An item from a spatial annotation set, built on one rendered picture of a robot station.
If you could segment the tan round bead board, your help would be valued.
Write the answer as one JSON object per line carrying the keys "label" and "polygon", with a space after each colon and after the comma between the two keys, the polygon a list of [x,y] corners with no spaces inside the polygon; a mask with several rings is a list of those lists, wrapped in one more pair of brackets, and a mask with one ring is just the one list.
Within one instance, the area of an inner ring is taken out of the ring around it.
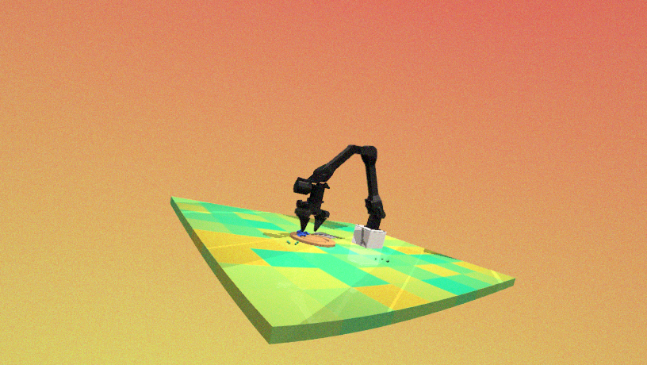
{"label": "tan round bead board", "polygon": [[306,236],[299,237],[297,234],[298,232],[291,232],[290,237],[302,243],[310,244],[318,247],[332,248],[336,245],[335,241],[328,239],[327,237],[324,237],[324,236],[319,236],[316,234],[309,233],[309,235],[306,234]]}

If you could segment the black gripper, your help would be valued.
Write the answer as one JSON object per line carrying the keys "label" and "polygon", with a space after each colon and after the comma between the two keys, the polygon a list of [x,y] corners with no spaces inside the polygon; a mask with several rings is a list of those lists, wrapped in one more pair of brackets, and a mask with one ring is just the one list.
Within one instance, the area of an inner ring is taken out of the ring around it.
{"label": "black gripper", "polygon": [[308,209],[297,207],[294,210],[294,213],[300,219],[301,232],[305,230],[306,225],[310,220],[309,217],[313,215],[313,217],[315,218],[313,231],[316,232],[316,230],[327,220],[327,218],[329,218],[330,214],[328,211],[320,209],[321,204],[324,203],[322,198],[310,196],[309,198],[307,198],[307,200]]}

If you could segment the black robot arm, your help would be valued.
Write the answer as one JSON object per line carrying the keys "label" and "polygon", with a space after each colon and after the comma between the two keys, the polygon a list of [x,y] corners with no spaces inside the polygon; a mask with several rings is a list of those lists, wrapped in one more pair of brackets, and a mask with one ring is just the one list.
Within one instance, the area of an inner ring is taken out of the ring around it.
{"label": "black robot arm", "polygon": [[[335,170],[347,161],[354,153],[361,155],[366,168],[368,197],[367,199],[364,199],[364,201],[365,207],[370,215],[367,224],[364,225],[364,227],[367,227],[368,229],[381,230],[379,229],[381,219],[385,219],[386,214],[383,210],[382,201],[378,193],[375,165],[377,161],[377,149],[374,146],[347,146],[329,163],[315,169],[308,179],[297,177],[297,180],[293,185],[293,192],[305,195],[310,194],[310,196],[316,198],[323,198],[325,188],[330,189],[326,181],[328,181],[334,174]],[[312,183],[316,183],[316,185]]]}

